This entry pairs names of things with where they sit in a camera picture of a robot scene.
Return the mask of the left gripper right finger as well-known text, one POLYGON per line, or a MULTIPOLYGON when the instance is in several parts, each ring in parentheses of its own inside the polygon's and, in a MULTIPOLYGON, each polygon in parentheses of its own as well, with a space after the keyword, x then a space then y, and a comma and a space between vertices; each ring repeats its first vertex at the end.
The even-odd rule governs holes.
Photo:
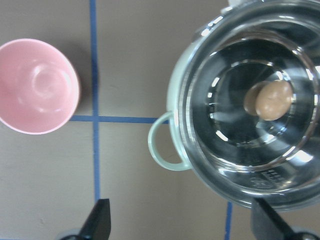
POLYGON ((257 240, 318 240, 320 238, 311 231, 293 229, 263 198, 252 200, 251 231, 257 240))

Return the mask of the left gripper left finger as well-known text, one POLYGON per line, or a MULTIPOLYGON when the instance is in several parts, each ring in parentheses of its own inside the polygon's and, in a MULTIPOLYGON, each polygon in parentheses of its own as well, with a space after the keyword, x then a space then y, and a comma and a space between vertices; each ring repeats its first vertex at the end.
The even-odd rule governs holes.
POLYGON ((108 198, 99 199, 77 234, 69 234, 61 240, 108 240, 111 234, 111 209, 108 198))

